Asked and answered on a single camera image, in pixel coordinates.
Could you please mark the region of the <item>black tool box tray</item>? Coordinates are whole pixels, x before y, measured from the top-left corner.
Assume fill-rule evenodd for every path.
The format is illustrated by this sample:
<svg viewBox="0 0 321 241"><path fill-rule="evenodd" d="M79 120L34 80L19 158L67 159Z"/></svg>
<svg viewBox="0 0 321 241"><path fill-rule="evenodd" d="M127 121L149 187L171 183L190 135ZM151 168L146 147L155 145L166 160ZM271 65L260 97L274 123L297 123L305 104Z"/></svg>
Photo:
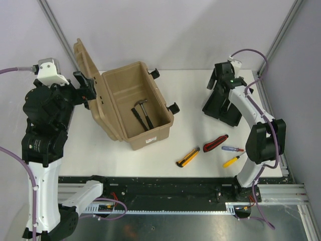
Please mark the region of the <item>black tool box tray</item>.
<svg viewBox="0 0 321 241"><path fill-rule="evenodd" d="M217 84L202 111L205 115L218 119L231 127L237 127L242 117L237 107L219 93Z"/></svg>

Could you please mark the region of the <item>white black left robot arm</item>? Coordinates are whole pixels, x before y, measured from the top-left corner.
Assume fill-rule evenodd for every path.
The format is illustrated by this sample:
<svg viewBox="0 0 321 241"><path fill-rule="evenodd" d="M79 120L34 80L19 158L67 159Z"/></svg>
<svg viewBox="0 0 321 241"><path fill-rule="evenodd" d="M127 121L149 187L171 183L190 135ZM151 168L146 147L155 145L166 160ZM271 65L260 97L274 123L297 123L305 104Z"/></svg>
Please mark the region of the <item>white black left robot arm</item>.
<svg viewBox="0 0 321 241"><path fill-rule="evenodd" d="M98 198L110 197L109 186L94 179L88 180L74 195L58 202L58 179L68 127L76 105L85 105L96 98L94 81L80 71L73 73L80 84L75 88L67 83L45 85L40 79L25 97L23 112L27 115L26 134L22 139L22 160L32 171L37 203L31 208L32 217L24 232L28 238L31 229L42 240L63 240L76 229L79 217L86 207Z"/></svg>

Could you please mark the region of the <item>steel claw hammer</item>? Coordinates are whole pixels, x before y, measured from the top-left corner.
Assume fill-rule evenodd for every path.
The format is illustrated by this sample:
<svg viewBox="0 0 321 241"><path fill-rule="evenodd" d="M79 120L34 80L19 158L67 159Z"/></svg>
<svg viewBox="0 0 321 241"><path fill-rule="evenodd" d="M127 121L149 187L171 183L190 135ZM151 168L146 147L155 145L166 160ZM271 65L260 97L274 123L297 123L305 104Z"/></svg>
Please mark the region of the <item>steel claw hammer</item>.
<svg viewBox="0 0 321 241"><path fill-rule="evenodd" d="M143 111L143 114L144 114L144 116L145 116L145 119L146 119L146 122L147 122L147 124L148 124L149 129L153 129L154 126L153 126L153 124L152 124L152 122L151 122L151 120L150 120L150 118L149 118L149 116L148 116L148 114L147 114L147 112L146 112L146 110L145 110L145 107L144 107L144 105L143 105L143 104L146 103L146 102L147 102L147 99L139 100L139 101L137 101L137 102L135 103L134 107L136 107L137 105L140 105L140 107L141 107L141 109L142 109L142 111Z"/></svg>

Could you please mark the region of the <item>tan plastic tool box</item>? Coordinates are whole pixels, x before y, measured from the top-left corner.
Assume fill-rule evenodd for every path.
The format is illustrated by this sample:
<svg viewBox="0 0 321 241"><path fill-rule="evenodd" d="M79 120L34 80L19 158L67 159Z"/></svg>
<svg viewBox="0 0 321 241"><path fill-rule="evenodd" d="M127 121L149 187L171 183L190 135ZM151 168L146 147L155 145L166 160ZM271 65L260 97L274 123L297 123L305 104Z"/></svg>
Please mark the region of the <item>tan plastic tool box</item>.
<svg viewBox="0 0 321 241"><path fill-rule="evenodd" d="M95 81L97 97L89 101L92 117L112 140L125 141L138 150L169 137L174 115L180 109L176 103L167 105L155 82L160 76L157 69L149 72L147 65L138 61L100 73L80 39L73 49L80 71ZM149 129L140 105L134 107L142 99L147 99L143 105L153 129ZM135 118L133 107L148 131Z"/></svg>

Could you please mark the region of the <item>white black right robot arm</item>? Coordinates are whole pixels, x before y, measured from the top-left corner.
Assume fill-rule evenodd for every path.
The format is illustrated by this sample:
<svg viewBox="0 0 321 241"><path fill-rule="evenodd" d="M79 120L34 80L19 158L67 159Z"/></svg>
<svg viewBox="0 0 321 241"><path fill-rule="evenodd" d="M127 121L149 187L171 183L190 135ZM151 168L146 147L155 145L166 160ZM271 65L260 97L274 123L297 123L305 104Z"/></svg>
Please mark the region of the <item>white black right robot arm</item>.
<svg viewBox="0 0 321 241"><path fill-rule="evenodd" d="M275 169L279 156L284 153L286 123L275 119L259 107L252 95L252 88L238 75L239 61L217 63L207 88L212 91L202 111L229 126L239 125L245 118L250 134L245 151L247 160L236 175L238 185L232 187L231 195L236 201L244 201L249 189L255 184L264 168Z"/></svg>

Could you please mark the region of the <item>black rubber mallet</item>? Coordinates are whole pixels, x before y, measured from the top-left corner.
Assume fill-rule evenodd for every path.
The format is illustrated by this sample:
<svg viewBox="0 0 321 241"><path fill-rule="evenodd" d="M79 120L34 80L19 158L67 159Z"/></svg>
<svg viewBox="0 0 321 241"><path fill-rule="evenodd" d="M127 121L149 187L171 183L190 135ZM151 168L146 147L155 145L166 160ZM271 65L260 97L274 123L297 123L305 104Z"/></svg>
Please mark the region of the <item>black rubber mallet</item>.
<svg viewBox="0 0 321 241"><path fill-rule="evenodd" d="M140 125L143 127L144 131L148 131L147 126L145 125L145 123L143 122L142 118L140 117L139 113L137 112L137 110L133 107L131 109L132 113L134 114L135 118L138 120L138 122L140 123Z"/></svg>

